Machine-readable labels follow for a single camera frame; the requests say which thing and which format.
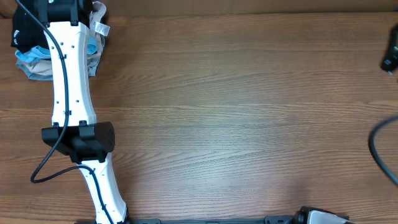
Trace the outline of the black t-shirt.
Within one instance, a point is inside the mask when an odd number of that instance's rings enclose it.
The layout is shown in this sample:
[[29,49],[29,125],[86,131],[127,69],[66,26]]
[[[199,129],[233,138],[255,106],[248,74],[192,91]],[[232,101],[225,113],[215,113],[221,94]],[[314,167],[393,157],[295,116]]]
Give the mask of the black t-shirt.
[[49,49],[43,29],[20,6],[12,17],[11,37],[11,47],[23,54],[37,46]]

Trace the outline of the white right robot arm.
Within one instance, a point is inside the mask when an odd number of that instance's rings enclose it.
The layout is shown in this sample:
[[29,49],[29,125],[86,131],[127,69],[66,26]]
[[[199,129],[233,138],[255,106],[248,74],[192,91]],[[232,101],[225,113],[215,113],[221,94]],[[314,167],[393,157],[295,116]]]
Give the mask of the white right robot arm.
[[[388,74],[393,74],[397,71],[397,25],[395,25],[389,34],[389,43],[385,52],[385,55],[380,64],[381,70],[385,71]],[[393,171],[388,168],[388,166],[383,162],[381,157],[379,156],[375,139],[377,133],[384,128],[385,126],[396,122],[397,115],[391,116],[387,118],[372,128],[368,136],[368,149],[369,152],[377,164],[378,168],[384,173],[384,175],[395,185],[397,186],[397,176],[393,173]],[[291,223],[299,223],[299,224],[348,224],[353,223],[349,218],[338,216],[334,213],[328,212],[326,210],[321,210],[319,208],[313,207],[302,207],[299,211],[294,215]]]

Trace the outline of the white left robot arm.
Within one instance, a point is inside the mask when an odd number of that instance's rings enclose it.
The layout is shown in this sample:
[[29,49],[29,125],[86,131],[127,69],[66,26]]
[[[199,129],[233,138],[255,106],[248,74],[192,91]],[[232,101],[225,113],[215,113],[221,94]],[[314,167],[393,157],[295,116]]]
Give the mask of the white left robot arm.
[[82,173],[96,212],[95,223],[129,223],[112,165],[115,133],[111,122],[97,121],[89,87],[89,54],[101,55],[109,26],[106,6],[98,1],[35,1],[52,64],[52,125],[42,129],[43,142],[68,156]]

